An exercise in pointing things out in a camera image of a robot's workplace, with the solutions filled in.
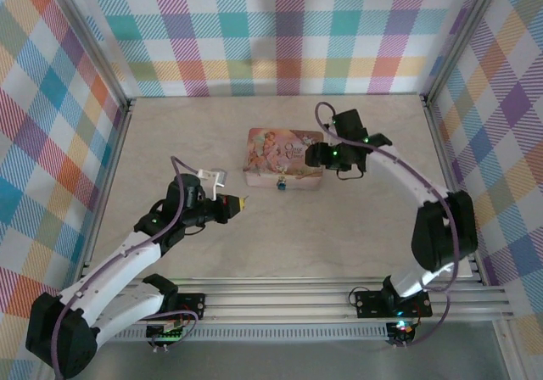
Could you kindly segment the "pink fairy picture tin box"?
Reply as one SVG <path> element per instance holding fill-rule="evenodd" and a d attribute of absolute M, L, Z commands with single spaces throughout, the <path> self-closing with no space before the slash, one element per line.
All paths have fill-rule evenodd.
<path fill-rule="evenodd" d="M 247 185 L 277 189 L 278 177 L 285 176 L 286 190 L 317 190 L 323 169 L 307 166 L 305 151 L 311 144 L 322 141 L 323 134 L 319 131 L 250 129 L 243 167 Z"/>

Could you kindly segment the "grey metal panel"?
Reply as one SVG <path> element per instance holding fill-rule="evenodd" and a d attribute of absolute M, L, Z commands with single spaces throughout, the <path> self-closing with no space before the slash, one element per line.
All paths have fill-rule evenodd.
<path fill-rule="evenodd" d="M 371 350 L 367 343 L 187 343 L 104 346 L 73 380 L 510 380 L 494 353 Z"/>

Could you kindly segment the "aluminium side rail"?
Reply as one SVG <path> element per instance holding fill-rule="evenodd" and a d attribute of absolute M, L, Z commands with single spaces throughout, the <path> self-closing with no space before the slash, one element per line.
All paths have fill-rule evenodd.
<path fill-rule="evenodd" d="M 107 159 L 105 170 L 100 172 L 98 193 L 95 195 L 94 208 L 91 215 L 85 219 L 86 227 L 83 236 L 81 249 L 76 253 L 77 264 L 74 269 L 73 283 L 78 282 L 85 276 L 85 272 L 91 264 L 94 249 L 98 241 L 98 234 L 103 223 L 105 210 L 111 193 L 115 173 L 120 161 L 121 151 L 126 141 L 126 135 L 132 120 L 132 114 L 137 100 L 129 98 L 127 104 L 121 107 L 119 124 L 117 131 L 113 134 L 113 140 L 110 144 L 109 157 Z"/>
<path fill-rule="evenodd" d="M 454 175 L 449 155 L 445 148 L 445 142 L 439 132 L 438 121 L 436 120 L 435 114 L 427 103 L 427 99 L 423 95 L 420 96 L 420 99 L 423 106 L 423 113 L 434 142 L 435 151 L 438 156 L 439 166 L 445 180 L 445 185 L 450 190 L 459 190 L 460 185 L 456 179 L 456 176 Z M 471 271 L 470 280 L 477 280 L 483 286 L 488 285 L 484 268 L 480 266 L 478 252 L 470 254 L 462 261 L 462 272 L 466 272 L 467 268 L 469 268 Z"/>

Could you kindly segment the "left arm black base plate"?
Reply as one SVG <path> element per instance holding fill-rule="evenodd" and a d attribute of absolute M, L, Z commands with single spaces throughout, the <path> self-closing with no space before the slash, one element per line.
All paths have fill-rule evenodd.
<path fill-rule="evenodd" d="M 175 293 L 167 295 L 158 312 L 146 316 L 145 320 L 174 319 L 190 320 L 197 316 L 201 319 L 205 310 L 204 293 Z"/>

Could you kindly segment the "aluminium mounting rail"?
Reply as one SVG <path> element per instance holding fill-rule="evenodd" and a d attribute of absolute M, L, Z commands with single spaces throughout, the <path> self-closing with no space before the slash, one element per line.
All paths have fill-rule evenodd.
<path fill-rule="evenodd" d="M 376 289 L 377 282 L 356 279 L 184 279 L 181 293 L 204 293 L 204 322 L 209 324 L 354 323 L 363 303 L 355 293 Z M 447 294 L 429 295 L 438 321 L 497 321 L 514 317 L 503 288 L 461 280 Z"/>

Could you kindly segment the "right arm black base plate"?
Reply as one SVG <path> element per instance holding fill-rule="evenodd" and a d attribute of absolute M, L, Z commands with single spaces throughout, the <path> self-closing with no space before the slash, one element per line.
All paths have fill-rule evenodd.
<path fill-rule="evenodd" d="M 355 292 L 357 317 L 362 318 L 418 318 L 431 317 L 432 306 L 427 292 L 409 298 L 394 298 L 384 291 Z"/>

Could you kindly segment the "aluminium corner post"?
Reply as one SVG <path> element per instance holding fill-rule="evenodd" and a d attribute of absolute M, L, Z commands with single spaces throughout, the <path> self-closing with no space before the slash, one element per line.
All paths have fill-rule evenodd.
<path fill-rule="evenodd" d="M 493 0 L 464 0 L 419 97 L 430 109 Z"/>
<path fill-rule="evenodd" d="M 130 112 L 133 99 L 129 98 L 124 92 L 112 66 L 106 59 L 104 51 L 99 46 L 96 37 L 93 35 L 85 15 L 78 8 L 76 0 L 55 1 L 59 4 L 60 9 L 63 11 L 72 30 L 89 55 L 90 60 L 95 65 L 98 73 L 102 76 L 105 85 L 112 92 L 115 100 L 120 104 L 122 111 L 124 113 Z"/>

